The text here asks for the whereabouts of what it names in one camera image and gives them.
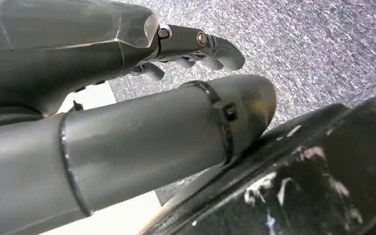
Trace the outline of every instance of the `prosthetic arm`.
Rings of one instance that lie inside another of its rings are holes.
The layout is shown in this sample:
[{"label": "prosthetic arm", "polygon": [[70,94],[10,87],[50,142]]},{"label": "prosthetic arm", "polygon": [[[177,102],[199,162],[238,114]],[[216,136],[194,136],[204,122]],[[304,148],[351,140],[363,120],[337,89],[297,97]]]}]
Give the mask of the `prosthetic arm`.
[{"label": "prosthetic arm", "polygon": [[238,70],[239,50],[150,10],[101,0],[0,1],[0,234],[36,234],[220,167],[256,140],[273,85],[235,75],[55,115],[66,95],[152,62]]}]

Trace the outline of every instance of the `black strap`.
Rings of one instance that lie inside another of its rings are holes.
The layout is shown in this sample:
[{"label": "black strap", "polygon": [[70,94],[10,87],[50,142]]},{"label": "black strap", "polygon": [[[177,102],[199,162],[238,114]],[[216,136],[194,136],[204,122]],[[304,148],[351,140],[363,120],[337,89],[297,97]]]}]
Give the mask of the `black strap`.
[{"label": "black strap", "polygon": [[87,204],[86,200],[83,197],[83,194],[81,193],[80,187],[77,185],[77,182],[75,180],[74,172],[71,168],[71,161],[70,156],[68,155],[67,148],[66,148],[66,118],[68,113],[65,113],[64,116],[61,118],[60,122],[60,151],[61,151],[61,160],[64,165],[64,170],[66,171],[66,177],[69,181],[70,188],[74,194],[74,197],[77,201],[77,204],[79,205],[81,211],[86,216],[91,216],[93,214],[93,210],[90,208],[90,205]]},{"label": "black strap", "polygon": [[[195,86],[200,88],[205,94],[207,94],[208,99],[210,100],[213,107],[216,107],[215,104],[221,102],[221,98],[218,93],[210,86],[207,82],[204,81],[190,81],[182,84],[181,86]],[[217,123],[220,125],[220,130],[223,135],[223,144],[225,148],[225,161],[223,165],[228,164],[234,155],[234,141],[233,141],[233,132],[228,121],[222,121],[225,118],[219,118]]]}]

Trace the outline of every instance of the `white surface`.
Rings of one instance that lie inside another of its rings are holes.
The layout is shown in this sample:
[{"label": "white surface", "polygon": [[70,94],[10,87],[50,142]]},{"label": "white surface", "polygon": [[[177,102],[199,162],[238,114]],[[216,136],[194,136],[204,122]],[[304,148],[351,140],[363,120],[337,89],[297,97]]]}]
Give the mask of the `white surface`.
[{"label": "white surface", "polygon": [[[70,110],[73,100],[83,104],[85,110],[116,103],[108,83],[69,94],[59,112]],[[136,235],[160,209],[158,198],[151,191],[41,235]]]}]

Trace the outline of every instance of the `gray cylinder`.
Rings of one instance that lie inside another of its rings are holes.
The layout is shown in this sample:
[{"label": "gray cylinder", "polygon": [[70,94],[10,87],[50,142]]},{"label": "gray cylinder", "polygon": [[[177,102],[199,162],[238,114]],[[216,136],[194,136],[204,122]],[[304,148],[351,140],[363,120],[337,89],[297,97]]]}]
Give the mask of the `gray cylinder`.
[{"label": "gray cylinder", "polygon": [[[256,75],[210,82],[234,102],[234,153],[269,124],[273,85]],[[0,234],[36,234],[220,164],[207,94],[185,86],[87,111],[0,127]]]},{"label": "gray cylinder", "polygon": [[[276,108],[273,85],[256,75],[210,82],[223,101],[234,102],[230,123],[234,153],[267,128]],[[192,175],[224,161],[220,125],[207,94],[181,87],[66,119],[66,153],[89,208],[98,210]]]}]

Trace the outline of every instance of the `black clip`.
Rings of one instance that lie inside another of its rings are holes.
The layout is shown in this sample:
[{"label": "black clip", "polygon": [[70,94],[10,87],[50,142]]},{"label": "black clip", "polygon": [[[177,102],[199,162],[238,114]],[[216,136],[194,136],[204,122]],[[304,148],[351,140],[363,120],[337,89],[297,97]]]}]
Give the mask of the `black clip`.
[{"label": "black clip", "polygon": [[223,165],[228,164],[234,155],[233,132],[231,130],[230,122],[238,118],[235,103],[221,101],[218,93],[207,82],[191,81],[184,83],[181,86],[195,86],[207,94],[208,99],[212,104],[213,115],[216,122],[220,125],[221,133],[223,134],[225,148],[225,161]]}]

